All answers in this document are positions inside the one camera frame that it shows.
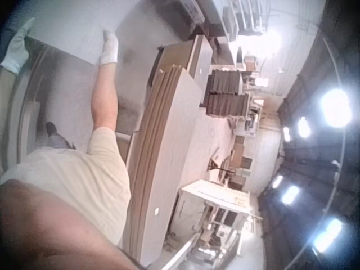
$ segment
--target person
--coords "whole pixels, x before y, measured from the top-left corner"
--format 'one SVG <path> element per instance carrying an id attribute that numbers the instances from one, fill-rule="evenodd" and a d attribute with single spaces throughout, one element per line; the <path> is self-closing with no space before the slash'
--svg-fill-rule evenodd
<path id="1" fill-rule="evenodd" d="M 104 40 L 87 152 L 72 147 L 40 148 L 0 179 L 1 249 L 19 268 L 141 268 L 116 246 L 131 194 L 115 137 L 118 40 L 108 31 Z M 22 57 L 19 64 L 16 57 L 6 57 L 18 68 L 26 61 Z M 57 134 L 52 124 L 47 129 Z"/>

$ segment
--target gray floor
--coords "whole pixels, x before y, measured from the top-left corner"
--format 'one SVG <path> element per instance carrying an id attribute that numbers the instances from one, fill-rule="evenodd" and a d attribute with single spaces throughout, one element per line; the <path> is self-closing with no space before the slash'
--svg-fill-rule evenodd
<path id="1" fill-rule="evenodd" d="M 119 25 L 116 35 L 119 39 L 116 89 L 120 105 L 117 131 L 130 134 L 143 108 L 157 48 L 180 39 L 151 1 L 136 5 Z M 93 128 L 90 102 L 97 68 L 66 53 L 54 68 L 52 83 L 45 91 L 46 102 L 42 102 L 41 119 L 54 122 L 59 134 L 85 151 Z M 45 142 L 44 131 L 39 129 L 37 145 Z"/>

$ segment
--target gloved hand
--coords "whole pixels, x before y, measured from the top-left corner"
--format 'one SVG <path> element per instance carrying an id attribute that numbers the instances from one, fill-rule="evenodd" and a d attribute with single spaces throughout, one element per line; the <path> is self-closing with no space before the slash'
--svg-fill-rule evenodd
<path id="1" fill-rule="evenodd" d="M 24 38 L 32 27 L 34 20 L 35 18 L 32 17 L 17 31 L 9 43 L 4 60 L 0 64 L 0 66 L 16 75 L 29 58 L 29 52 L 25 48 Z"/>

